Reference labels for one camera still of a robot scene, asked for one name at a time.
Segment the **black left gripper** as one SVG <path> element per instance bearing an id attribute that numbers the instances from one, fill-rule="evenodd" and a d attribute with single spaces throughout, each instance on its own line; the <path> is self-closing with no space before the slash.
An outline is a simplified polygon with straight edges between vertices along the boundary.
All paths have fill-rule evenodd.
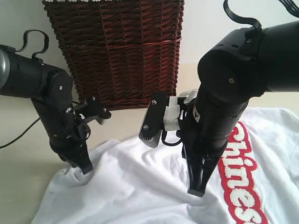
<path id="1" fill-rule="evenodd" d="M 84 175 L 93 171 L 86 138 L 89 127 L 74 113 L 70 93 L 52 93 L 31 98 L 49 137 L 50 148 L 62 161 L 80 168 Z"/>

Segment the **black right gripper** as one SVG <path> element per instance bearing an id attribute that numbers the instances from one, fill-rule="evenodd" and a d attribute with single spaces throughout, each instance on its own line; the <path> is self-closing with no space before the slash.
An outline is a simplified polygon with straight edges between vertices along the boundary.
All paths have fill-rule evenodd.
<path id="1" fill-rule="evenodd" d="M 248 98 L 239 92 L 207 88 L 185 91 L 180 97 L 186 105 L 181 138 L 190 182 L 187 193 L 203 196 Z"/>

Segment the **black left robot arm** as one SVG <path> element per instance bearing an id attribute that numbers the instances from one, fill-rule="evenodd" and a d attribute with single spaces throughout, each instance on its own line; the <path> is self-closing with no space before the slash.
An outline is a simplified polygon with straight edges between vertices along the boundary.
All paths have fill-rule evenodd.
<path id="1" fill-rule="evenodd" d="M 72 78 L 55 66 L 0 47 L 0 93 L 29 98 L 49 137 L 50 148 L 62 161 L 83 174 L 93 170 L 86 137 L 89 128 L 72 105 Z"/>

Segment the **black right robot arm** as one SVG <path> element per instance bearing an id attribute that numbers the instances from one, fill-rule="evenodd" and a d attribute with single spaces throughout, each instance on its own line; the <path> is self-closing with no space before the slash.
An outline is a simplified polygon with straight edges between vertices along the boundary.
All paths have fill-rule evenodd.
<path id="1" fill-rule="evenodd" d="M 197 71 L 199 91 L 184 109 L 178 136 L 187 162 L 188 193 L 202 197 L 249 100 L 265 92 L 299 90 L 299 24 L 260 33 L 236 29 L 200 59 Z"/>

